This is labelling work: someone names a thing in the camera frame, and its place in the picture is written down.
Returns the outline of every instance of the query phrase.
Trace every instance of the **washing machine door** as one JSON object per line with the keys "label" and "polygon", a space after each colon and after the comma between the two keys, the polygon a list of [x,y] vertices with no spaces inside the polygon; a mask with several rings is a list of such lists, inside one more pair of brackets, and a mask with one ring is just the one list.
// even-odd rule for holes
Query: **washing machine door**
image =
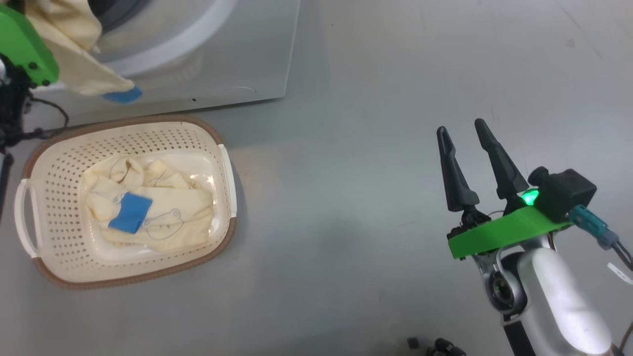
{"label": "washing machine door", "polygon": [[238,0],[90,0],[103,26],[95,58],[135,77],[192,52],[225,23]]}

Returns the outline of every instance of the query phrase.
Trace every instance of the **green plastic bracket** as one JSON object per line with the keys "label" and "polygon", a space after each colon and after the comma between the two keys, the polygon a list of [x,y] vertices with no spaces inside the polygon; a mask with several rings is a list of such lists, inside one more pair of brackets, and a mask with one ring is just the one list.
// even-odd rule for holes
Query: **green plastic bracket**
{"label": "green plastic bracket", "polygon": [[0,53],[22,66],[31,82],[45,86],[57,82],[60,68],[42,38],[21,13],[0,4]]}
{"label": "green plastic bracket", "polygon": [[468,257],[535,238],[569,225],[569,222],[556,224],[535,207],[525,207],[449,239],[448,246],[453,258]]}

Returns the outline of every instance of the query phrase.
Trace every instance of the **blue cable connector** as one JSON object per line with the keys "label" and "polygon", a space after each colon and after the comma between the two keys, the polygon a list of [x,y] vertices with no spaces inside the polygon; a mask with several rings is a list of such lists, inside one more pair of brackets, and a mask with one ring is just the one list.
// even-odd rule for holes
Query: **blue cable connector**
{"label": "blue cable connector", "polygon": [[598,240],[598,245],[604,250],[613,248],[620,241],[620,236],[607,228],[606,222],[600,220],[592,212],[583,205],[576,205],[569,212],[569,221],[587,231],[591,236]]}

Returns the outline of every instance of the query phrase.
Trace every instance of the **cream cloth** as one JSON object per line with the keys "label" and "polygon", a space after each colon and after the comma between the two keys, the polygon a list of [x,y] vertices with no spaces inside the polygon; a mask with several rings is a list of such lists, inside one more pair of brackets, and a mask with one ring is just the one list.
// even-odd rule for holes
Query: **cream cloth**
{"label": "cream cloth", "polygon": [[[158,251],[208,242],[213,194],[160,160],[144,168],[132,155],[112,156],[88,168],[84,181],[89,187],[85,204],[108,241],[147,245]],[[108,227],[127,192],[152,199],[135,234]]]}
{"label": "cream cloth", "polygon": [[98,96],[134,88],[131,80],[89,53],[101,36],[101,24],[88,0],[27,1],[25,14],[60,66],[60,81],[71,91]]}

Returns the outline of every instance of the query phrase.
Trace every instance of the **laundry basket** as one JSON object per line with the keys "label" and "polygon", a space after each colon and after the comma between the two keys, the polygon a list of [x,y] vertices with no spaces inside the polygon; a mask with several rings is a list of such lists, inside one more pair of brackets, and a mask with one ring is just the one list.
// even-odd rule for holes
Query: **laundry basket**
{"label": "laundry basket", "polygon": [[[114,246],[83,201],[82,174],[113,155],[161,159],[213,193],[213,221],[205,245],[172,251]],[[24,201],[30,193],[35,244],[27,232]],[[142,117],[74,129],[44,142],[29,158],[15,198],[22,246],[52,282],[73,289],[147,281],[189,269],[217,256],[235,232],[237,202],[227,150],[218,133],[187,115]]]}

